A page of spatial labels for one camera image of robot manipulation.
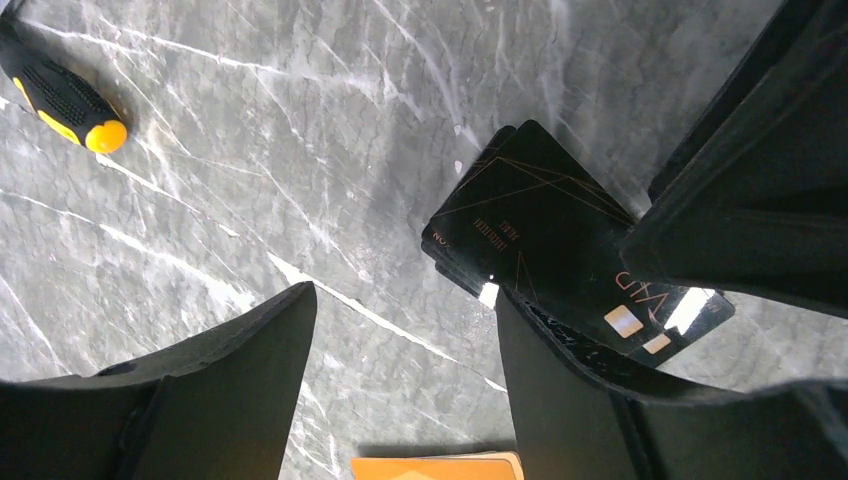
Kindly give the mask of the black credit card stack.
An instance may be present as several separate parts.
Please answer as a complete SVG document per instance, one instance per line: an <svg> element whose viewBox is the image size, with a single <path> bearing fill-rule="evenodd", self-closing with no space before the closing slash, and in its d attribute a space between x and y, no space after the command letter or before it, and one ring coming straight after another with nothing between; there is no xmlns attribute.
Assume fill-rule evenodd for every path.
<svg viewBox="0 0 848 480"><path fill-rule="evenodd" d="M634 218L538 122L499 129L421 234L437 270L473 296L511 290L650 367L730 319L720 293L645 282L620 246Z"/></svg>

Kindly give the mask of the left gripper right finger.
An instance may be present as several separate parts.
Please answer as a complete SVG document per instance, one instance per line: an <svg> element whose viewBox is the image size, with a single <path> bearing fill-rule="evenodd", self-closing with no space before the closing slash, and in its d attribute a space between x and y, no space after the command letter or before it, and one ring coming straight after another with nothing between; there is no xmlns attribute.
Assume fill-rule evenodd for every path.
<svg viewBox="0 0 848 480"><path fill-rule="evenodd" d="M496 300L517 450L530 479L843 479L847 384L739 393L604 347L510 291Z"/></svg>

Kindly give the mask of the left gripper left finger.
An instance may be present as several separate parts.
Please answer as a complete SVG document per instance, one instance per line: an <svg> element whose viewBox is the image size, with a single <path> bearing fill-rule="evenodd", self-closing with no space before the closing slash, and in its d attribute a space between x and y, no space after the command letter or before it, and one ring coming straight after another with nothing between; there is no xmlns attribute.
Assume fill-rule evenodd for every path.
<svg viewBox="0 0 848 480"><path fill-rule="evenodd" d="M248 312L89 377L1 385L5 479L275 479L317 295Z"/></svg>

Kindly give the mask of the yellow black screwdriver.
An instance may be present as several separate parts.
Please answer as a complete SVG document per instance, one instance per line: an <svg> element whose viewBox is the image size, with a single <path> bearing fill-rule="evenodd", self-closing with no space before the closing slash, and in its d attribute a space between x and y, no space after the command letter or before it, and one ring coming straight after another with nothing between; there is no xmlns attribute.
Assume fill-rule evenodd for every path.
<svg viewBox="0 0 848 480"><path fill-rule="evenodd" d="M1 20L1 68L35 114L52 130L96 154L110 154L129 129L110 102L85 79L26 44Z"/></svg>

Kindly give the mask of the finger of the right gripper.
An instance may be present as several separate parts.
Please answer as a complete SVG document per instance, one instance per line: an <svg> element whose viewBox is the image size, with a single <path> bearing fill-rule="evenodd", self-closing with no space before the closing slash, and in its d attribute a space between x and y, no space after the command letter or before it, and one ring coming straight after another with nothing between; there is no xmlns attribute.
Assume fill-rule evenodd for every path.
<svg viewBox="0 0 848 480"><path fill-rule="evenodd" d="M847 5L785 1L621 247L649 280L847 313Z"/></svg>

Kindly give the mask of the gold credit card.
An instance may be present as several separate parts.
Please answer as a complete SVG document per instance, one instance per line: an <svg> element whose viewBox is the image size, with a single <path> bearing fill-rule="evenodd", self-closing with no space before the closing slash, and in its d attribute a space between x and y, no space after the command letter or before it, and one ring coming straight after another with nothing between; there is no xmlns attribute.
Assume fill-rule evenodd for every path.
<svg viewBox="0 0 848 480"><path fill-rule="evenodd" d="M523 480L512 451L410 458L359 457L350 462L356 480Z"/></svg>

